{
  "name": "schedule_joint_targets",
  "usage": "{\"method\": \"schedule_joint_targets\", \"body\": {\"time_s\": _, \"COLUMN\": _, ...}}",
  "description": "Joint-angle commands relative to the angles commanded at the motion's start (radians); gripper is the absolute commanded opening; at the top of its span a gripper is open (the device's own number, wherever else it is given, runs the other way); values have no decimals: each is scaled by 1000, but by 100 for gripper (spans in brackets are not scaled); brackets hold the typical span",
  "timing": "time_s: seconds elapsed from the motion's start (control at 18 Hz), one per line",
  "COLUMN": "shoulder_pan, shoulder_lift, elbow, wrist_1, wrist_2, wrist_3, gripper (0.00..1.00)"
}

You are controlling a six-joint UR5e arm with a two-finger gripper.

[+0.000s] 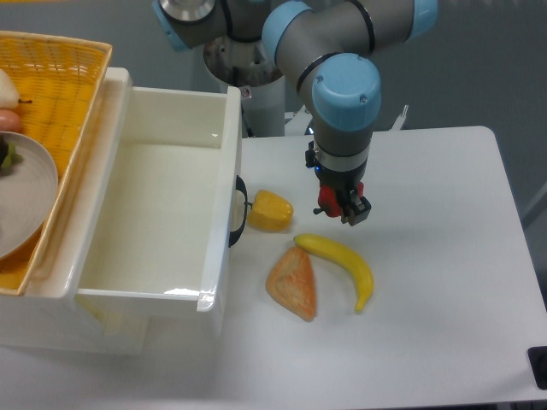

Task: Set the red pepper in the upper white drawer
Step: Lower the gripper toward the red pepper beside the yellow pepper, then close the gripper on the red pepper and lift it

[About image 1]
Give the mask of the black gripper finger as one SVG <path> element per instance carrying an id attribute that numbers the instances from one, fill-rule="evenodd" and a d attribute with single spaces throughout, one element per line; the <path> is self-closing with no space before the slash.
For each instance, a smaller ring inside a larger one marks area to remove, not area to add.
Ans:
<path id="1" fill-rule="evenodd" d="M 358 225 L 366 220 L 372 210 L 370 201 L 361 195 L 357 189 L 342 195 L 341 221 L 350 226 Z"/>

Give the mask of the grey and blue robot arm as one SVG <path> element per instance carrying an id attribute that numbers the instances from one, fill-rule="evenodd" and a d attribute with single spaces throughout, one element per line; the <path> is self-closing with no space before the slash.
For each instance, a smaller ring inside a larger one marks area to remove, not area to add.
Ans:
<path id="1" fill-rule="evenodd" d="M 304 1 L 155 1 L 176 50 L 203 48 L 219 85 L 240 89 L 248 132 L 275 133 L 264 114 L 273 85 L 292 85 L 311 113 L 305 154 L 320 182 L 318 211 L 356 225 L 371 210 L 362 177 L 381 105 L 381 80 L 370 56 L 430 30 L 435 1 L 343 1 L 315 11 Z"/>

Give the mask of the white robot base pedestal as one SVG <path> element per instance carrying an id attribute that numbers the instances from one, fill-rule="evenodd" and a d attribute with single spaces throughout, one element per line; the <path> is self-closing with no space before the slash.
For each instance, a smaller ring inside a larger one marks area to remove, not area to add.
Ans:
<path id="1" fill-rule="evenodd" d="M 238 42 L 228 36 L 203 47 L 203 60 L 222 91 L 240 92 L 244 129 L 249 137 L 285 134 L 285 77 L 261 40 Z"/>

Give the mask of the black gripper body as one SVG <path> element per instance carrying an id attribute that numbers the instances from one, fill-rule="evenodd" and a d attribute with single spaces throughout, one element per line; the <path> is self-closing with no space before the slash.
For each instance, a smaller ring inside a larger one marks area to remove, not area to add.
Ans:
<path id="1" fill-rule="evenodd" d="M 364 188 L 362 178 L 367 165 L 367 150 L 356 155 L 335 156 L 327 153 L 316 141 L 310 141 L 305 151 L 305 166 L 315 172 L 322 185 L 336 191 L 361 196 Z"/>

